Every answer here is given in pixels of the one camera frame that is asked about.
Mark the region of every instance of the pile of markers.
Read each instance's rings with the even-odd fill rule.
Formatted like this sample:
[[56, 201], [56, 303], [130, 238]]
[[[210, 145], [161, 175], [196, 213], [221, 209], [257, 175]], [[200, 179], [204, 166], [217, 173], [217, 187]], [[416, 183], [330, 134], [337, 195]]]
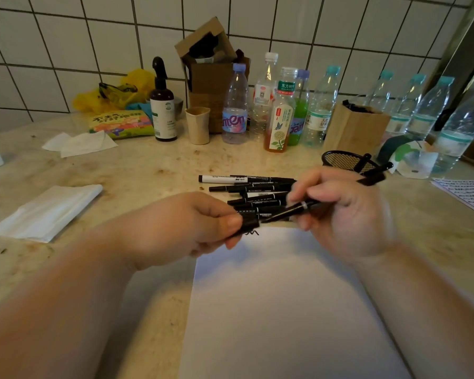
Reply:
[[257, 220], [265, 219], [284, 210], [286, 196], [292, 185], [293, 178], [257, 177], [231, 175], [199, 175], [199, 182], [227, 183], [226, 186], [211, 186], [209, 191], [222, 191], [240, 195], [240, 198], [227, 201], [241, 214], [254, 214]]

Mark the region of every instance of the hand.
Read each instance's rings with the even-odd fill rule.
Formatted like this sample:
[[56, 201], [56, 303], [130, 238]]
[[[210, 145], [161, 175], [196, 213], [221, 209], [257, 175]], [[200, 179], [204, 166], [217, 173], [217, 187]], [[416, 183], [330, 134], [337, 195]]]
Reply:
[[298, 226], [311, 230], [318, 242], [337, 257], [352, 263], [384, 252], [395, 241], [388, 203], [377, 186], [355, 181], [357, 173], [321, 166], [306, 172], [288, 194], [288, 204], [311, 197], [334, 202], [328, 212], [314, 209], [297, 216]]
[[137, 270], [164, 265], [187, 255], [212, 253], [242, 225], [242, 216], [202, 192], [177, 194], [121, 215], [102, 226], [114, 248]]

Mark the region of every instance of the orange tea bottle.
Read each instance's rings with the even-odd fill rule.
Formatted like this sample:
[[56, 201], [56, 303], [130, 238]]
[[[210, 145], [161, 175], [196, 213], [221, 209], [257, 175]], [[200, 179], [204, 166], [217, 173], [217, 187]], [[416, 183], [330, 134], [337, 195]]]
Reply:
[[290, 123], [295, 111], [295, 80], [298, 69], [281, 69], [281, 76], [278, 82], [278, 92], [276, 93], [270, 120], [265, 131], [265, 141], [263, 148], [268, 152], [282, 153], [288, 145], [290, 135]]

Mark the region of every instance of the beige cup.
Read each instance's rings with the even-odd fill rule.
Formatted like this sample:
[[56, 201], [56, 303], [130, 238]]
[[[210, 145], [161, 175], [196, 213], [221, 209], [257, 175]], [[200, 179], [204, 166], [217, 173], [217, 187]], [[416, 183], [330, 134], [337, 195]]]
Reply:
[[188, 134], [190, 142], [195, 145], [209, 143], [209, 108], [188, 108], [186, 121], [188, 123]]

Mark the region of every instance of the plastic water bottle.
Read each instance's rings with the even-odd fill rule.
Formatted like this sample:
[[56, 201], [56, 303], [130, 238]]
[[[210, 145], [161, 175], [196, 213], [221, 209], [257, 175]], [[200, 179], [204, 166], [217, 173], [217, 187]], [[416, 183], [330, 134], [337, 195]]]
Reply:
[[272, 101], [274, 101], [275, 89], [278, 87], [278, 75], [276, 63], [279, 55], [267, 52], [265, 54], [265, 68], [255, 83], [253, 103], [249, 116], [251, 119], [249, 133], [251, 138], [257, 142], [263, 142], [265, 128], [270, 119]]
[[290, 124], [295, 112], [295, 80], [297, 79], [297, 68], [281, 69], [278, 81], [278, 91], [272, 104], [272, 113], [265, 131], [263, 148], [268, 152], [282, 153], [286, 151], [288, 136], [290, 135]]
[[337, 98], [337, 76], [341, 67], [331, 65], [309, 98], [309, 108], [300, 142], [307, 147], [321, 147]]
[[460, 159], [474, 139], [474, 96], [460, 104], [434, 142], [439, 153], [433, 174], [444, 174]]
[[307, 87], [309, 74], [309, 70], [299, 69], [297, 81], [295, 82], [295, 92], [293, 95], [295, 97], [297, 107], [295, 108], [295, 114], [293, 114], [293, 120], [290, 124], [290, 137], [288, 139], [288, 146], [298, 145], [300, 136], [302, 135], [302, 129], [304, 128], [309, 100], [309, 88]]
[[365, 106], [385, 112], [390, 100], [390, 81], [393, 78], [393, 72], [390, 70], [383, 70], [379, 76], [378, 82], [374, 85], [370, 93], [364, 100]]
[[399, 135], [405, 133], [412, 114], [422, 99], [421, 85], [425, 81], [424, 74], [415, 74], [402, 94], [397, 98], [390, 110], [390, 123], [386, 127], [386, 134]]
[[415, 140], [424, 140], [436, 120], [441, 115], [449, 100], [449, 87], [455, 80], [454, 77], [442, 76], [420, 101], [416, 112], [412, 116], [407, 133]]
[[248, 81], [245, 71], [245, 63], [234, 63], [234, 75], [223, 106], [221, 137], [226, 143], [244, 143], [247, 139]]

